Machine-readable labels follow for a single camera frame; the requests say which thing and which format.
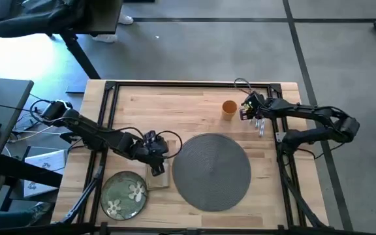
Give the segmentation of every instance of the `gray placemat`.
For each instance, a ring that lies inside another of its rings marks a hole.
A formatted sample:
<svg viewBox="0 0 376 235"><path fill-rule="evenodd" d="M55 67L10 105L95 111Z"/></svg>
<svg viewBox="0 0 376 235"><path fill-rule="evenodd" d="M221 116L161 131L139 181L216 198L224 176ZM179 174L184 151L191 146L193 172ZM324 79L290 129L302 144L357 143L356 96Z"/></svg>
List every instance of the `gray placemat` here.
<svg viewBox="0 0 376 235"><path fill-rule="evenodd" d="M251 181L245 151L221 134L201 134L186 141L174 159L172 173L180 195L207 212L237 205Z"/></svg>

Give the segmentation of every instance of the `orange cup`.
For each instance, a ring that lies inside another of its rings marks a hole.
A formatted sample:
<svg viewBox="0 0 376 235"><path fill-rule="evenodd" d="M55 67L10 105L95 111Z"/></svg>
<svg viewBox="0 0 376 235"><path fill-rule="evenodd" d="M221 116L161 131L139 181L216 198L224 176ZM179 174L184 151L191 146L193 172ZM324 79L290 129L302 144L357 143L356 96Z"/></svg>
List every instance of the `orange cup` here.
<svg viewBox="0 0 376 235"><path fill-rule="evenodd" d="M230 121L238 109L238 105L234 101L225 101L221 107L221 118Z"/></svg>

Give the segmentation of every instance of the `paper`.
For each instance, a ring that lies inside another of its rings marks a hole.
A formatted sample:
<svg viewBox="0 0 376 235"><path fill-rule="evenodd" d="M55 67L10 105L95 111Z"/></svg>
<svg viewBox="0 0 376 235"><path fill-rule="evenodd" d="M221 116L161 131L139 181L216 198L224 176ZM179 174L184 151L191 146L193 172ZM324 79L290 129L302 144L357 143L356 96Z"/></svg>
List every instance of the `paper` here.
<svg viewBox="0 0 376 235"><path fill-rule="evenodd" d="M45 168L63 175L65 167L65 150L59 150L51 153L45 153L33 157L26 157L25 162L34 166ZM53 191L57 188L52 186L35 183L29 180L24 180L24 197L30 197Z"/></svg>

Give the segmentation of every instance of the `ceramic plate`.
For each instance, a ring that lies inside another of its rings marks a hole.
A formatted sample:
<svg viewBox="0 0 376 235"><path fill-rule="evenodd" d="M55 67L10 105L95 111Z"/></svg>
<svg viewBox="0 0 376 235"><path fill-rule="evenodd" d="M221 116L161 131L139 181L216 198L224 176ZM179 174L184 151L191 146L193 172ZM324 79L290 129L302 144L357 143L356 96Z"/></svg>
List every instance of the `ceramic plate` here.
<svg viewBox="0 0 376 235"><path fill-rule="evenodd" d="M101 207L104 213L115 220L131 219L148 199L146 183L134 172L118 172L102 187Z"/></svg>

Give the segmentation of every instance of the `concrete floor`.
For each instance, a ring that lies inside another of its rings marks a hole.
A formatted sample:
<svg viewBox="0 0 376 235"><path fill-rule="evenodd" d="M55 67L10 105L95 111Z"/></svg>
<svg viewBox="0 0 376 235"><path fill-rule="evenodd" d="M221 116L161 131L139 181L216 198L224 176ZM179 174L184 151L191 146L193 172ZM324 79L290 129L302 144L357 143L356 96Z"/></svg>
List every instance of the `concrete floor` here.
<svg viewBox="0 0 376 235"><path fill-rule="evenodd" d="M376 18L376 0L289 3L294 18ZM137 18L286 17L282 0L157 0L127 4L123 10ZM295 26L317 102L337 106L361 123L354 142L333 155L354 229L376 232L376 33L371 23ZM103 78L297 82L303 102L309 102L288 23L136 22L119 26L117 35L115 44L86 35L79 39ZM67 99L76 108L82 97L63 92L68 84L87 79L58 35L0 39L0 77L34 80L34 95ZM56 136L44 135L9 148L22 155L27 145L67 148ZM341 228L324 160L317 160L317 168L329 222ZM12 210L24 206L16 202Z"/></svg>

